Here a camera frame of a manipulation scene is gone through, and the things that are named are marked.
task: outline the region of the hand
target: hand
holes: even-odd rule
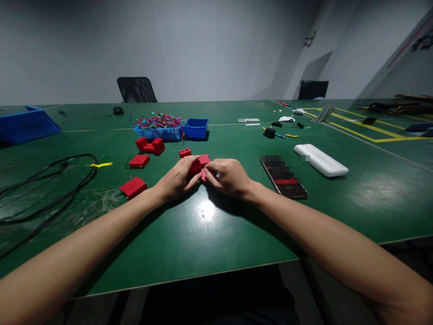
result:
[[[164,202],[175,200],[188,192],[197,184],[201,173],[195,175],[190,181],[186,181],[189,169],[200,156],[187,156],[180,159],[175,166],[168,171],[153,189],[161,195]]]
[[[207,180],[224,194],[247,200],[254,182],[235,159],[215,159],[205,166]],[[219,179],[213,176],[209,169],[220,174]]]

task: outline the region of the white power bank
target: white power bank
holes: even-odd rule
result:
[[[349,172],[347,167],[341,165],[334,158],[328,156],[312,144],[296,145],[294,151],[299,155],[306,156],[305,160],[310,161],[311,166],[326,177],[342,176]]]

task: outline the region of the blue plastic bin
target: blue plastic bin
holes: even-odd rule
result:
[[[27,112],[0,116],[0,139],[21,144],[59,133],[59,126],[38,107],[26,106]]]
[[[153,141],[156,138],[163,140],[180,141],[182,139],[182,129],[178,128],[167,128],[167,129],[149,129],[142,130],[139,126],[134,127],[134,131],[140,138],[147,138],[149,141]]]
[[[184,126],[184,132],[188,138],[206,138],[208,123],[209,119],[189,119]]]

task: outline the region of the smartphone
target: smartphone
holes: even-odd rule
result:
[[[261,156],[260,163],[279,194],[294,200],[308,198],[308,192],[298,182],[298,178],[293,177],[289,167],[281,161],[281,156]]]

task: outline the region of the black office chair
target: black office chair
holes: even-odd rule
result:
[[[158,102],[149,78],[119,77],[117,85],[125,103]]]
[[[315,99],[326,97],[329,81],[301,80],[298,99]]]

